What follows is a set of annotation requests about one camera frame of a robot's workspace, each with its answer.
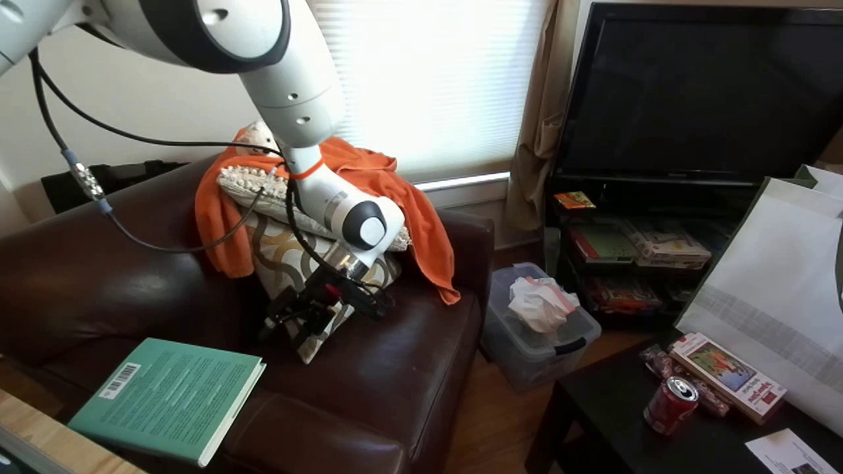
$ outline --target red can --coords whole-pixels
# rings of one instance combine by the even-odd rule
[[[643,409],[643,419],[657,434],[672,434],[684,417],[694,410],[699,393],[682,376],[665,376],[651,403]]]

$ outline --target television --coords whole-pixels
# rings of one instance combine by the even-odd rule
[[[843,122],[843,11],[595,3],[553,176],[757,184]]]

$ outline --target green book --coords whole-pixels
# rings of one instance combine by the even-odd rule
[[[207,465],[264,368],[257,356],[148,338],[69,426]]]

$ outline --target orange jacket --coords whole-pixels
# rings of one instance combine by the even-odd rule
[[[356,184],[358,190],[369,194],[386,194],[390,201],[398,202],[398,209],[406,215],[416,265],[440,290],[443,303],[455,306],[461,294],[453,286],[453,247],[445,235],[445,227],[436,210],[431,209],[431,202],[426,201],[426,194],[394,174],[398,168],[394,159],[360,151],[348,145],[340,137],[331,137],[320,143],[320,161],[333,174]],[[223,151],[202,174],[195,190],[195,224],[202,244],[210,244],[207,259],[212,269],[237,278],[237,276],[253,274],[254,265],[253,265],[253,247],[244,227],[233,230],[240,224],[240,209],[215,184],[215,176],[223,166],[264,168],[285,178],[290,174],[282,168],[282,161],[242,152],[237,148]]]

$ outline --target brown leather couch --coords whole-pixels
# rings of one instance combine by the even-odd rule
[[[195,244],[191,164],[113,194],[142,240]],[[169,338],[261,353],[257,389],[204,472],[375,474],[445,465],[483,315],[493,224],[443,215],[461,303],[448,307],[402,256],[386,318],[352,315],[302,367],[285,334],[257,339],[257,278],[227,278],[202,252],[129,243],[91,205],[0,240],[0,353],[63,401],[69,419],[142,339]],[[148,472],[191,472],[125,452]]]

